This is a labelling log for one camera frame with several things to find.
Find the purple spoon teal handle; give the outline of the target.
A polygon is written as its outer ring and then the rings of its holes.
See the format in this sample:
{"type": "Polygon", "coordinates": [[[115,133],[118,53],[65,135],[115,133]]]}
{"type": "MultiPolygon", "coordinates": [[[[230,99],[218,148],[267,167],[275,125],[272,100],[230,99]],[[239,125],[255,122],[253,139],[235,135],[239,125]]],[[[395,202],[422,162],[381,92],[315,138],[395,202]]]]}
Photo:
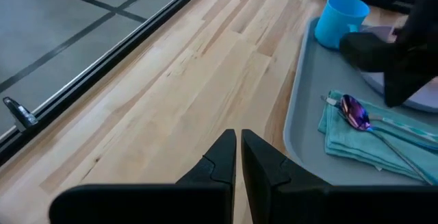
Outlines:
{"type": "Polygon", "coordinates": [[[419,168],[415,163],[410,161],[399,149],[394,147],[387,139],[382,135],[375,132],[371,125],[369,116],[365,108],[350,95],[344,95],[341,98],[340,106],[342,114],[344,115],[347,122],[357,130],[368,132],[373,134],[375,137],[379,138],[384,142],[400,159],[406,162],[425,182],[430,185],[436,185],[436,181],[430,175],[427,175],[421,168],[419,168]]]}

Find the black frame clamp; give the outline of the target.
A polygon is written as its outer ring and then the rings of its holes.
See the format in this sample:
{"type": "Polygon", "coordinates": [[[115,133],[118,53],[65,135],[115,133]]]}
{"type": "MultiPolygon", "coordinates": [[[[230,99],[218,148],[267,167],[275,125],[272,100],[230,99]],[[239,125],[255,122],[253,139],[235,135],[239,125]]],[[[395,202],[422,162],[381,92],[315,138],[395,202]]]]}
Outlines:
{"type": "Polygon", "coordinates": [[[17,101],[10,97],[4,97],[3,102],[14,117],[15,126],[20,132],[25,132],[38,124],[38,119],[17,101]]]}

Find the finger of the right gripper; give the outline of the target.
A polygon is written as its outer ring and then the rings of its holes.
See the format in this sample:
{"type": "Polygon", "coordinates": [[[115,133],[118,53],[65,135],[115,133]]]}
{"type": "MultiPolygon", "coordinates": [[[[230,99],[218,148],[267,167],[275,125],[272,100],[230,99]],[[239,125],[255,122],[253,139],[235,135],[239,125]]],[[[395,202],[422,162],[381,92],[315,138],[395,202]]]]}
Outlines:
{"type": "Polygon", "coordinates": [[[394,62],[385,71],[385,104],[390,107],[402,105],[411,95],[409,88],[409,75],[406,60],[394,62]]]}
{"type": "Polygon", "coordinates": [[[410,51],[407,55],[409,97],[438,77],[438,51],[410,51]]]}

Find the teal towel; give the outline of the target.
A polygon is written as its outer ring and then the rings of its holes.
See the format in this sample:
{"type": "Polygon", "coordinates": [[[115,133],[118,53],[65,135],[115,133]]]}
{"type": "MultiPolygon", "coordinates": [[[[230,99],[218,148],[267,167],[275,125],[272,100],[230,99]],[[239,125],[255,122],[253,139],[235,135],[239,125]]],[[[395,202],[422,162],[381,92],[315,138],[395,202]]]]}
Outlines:
{"type": "MultiPolygon", "coordinates": [[[[383,116],[398,123],[420,129],[424,132],[438,135],[438,125],[428,125],[419,120],[381,108],[361,99],[359,102],[372,116],[383,116]]],[[[417,140],[418,142],[437,145],[404,131],[400,131],[399,129],[386,125],[380,121],[372,121],[371,124],[406,138],[417,140]]],[[[371,164],[378,169],[384,169],[392,173],[398,173],[413,179],[422,180],[422,178],[406,162],[400,159],[379,138],[371,133],[359,131],[348,124],[348,122],[340,115],[340,111],[334,106],[329,104],[325,105],[318,125],[318,131],[325,135],[324,151],[329,155],[354,159],[371,164]]],[[[394,147],[399,149],[406,157],[408,157],[408,159],[410,159],[410,161],[421,168],[423,172],[433,177],[437,183],[436,185],[438,185],[438,151],[412,145],[383,132],[377,133],[382,135],[394,147]]]]}

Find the grey plastic tray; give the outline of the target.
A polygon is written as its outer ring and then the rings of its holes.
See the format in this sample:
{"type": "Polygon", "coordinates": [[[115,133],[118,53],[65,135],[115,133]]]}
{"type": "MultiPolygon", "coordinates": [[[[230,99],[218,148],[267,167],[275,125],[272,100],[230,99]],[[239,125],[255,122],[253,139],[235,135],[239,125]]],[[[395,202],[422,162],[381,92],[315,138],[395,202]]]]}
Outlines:
{"type": "Polygon", "coordinates": [[[421,181],[324,151],[325,135],[318,131],[325,103],[321,99],[338,90],[384,108],[383,98],[365,82],[337,51],[322,47],[314,38],[317,18],[309,19],[298,58],[292,94],[283,128],[291,159],[333,185],[412,185],[421,181]]]}

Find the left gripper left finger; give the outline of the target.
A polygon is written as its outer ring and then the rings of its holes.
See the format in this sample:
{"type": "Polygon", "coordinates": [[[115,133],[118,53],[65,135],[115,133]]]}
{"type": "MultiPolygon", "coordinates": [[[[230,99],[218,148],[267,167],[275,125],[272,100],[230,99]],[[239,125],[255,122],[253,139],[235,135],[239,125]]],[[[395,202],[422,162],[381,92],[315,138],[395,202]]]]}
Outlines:
{"type": "Polygon", "coordinates": [[[51,203],[50,224],[232,224],[235,131],[226,129],[174,184],[86,184],[51,203]]]}

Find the lavender plastic plate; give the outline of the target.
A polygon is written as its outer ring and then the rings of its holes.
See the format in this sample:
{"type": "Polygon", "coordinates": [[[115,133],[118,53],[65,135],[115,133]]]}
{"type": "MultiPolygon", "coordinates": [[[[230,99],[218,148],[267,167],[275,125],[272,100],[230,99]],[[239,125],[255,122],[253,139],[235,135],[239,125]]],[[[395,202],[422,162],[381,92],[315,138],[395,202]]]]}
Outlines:
{"type": "MultiPolygon", "coordinates": [[[[396,36],[393,35],[392,26],[363,26],[360,32],[371,32],[385,42],[393,42],[396,36]]],[[[384,77],[383,73],[366,73],[361,72],[365,82],[380,95],[384,94],[384,77]]],[[[404,106],[416,110],[430,113],[438,113],[438,77],[421,87],[417,92],[410,96],[404,103],[404,106]]]]}

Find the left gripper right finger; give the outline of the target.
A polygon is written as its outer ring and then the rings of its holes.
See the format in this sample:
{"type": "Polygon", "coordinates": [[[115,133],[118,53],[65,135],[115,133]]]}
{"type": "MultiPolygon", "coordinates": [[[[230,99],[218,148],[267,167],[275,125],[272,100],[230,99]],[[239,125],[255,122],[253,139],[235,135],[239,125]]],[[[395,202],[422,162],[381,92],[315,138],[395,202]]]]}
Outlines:
{"type": "Polygon", "coordinates": [[[438,224],[438,186],[333,186],[242,130],[254,224],[438,224]]]}

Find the blue plastic cup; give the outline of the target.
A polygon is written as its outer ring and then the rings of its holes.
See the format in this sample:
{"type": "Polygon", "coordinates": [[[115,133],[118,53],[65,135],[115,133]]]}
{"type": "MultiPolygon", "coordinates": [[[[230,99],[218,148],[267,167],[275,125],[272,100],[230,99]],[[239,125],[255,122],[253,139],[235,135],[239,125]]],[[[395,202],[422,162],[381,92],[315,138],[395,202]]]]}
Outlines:
{"type": "Polygon", "coordinates": [[[358,32],[369,13],[369,6],[362,0],[327,0],[314,36],[322,46],[338,50],[341,38],[358,32]]]}

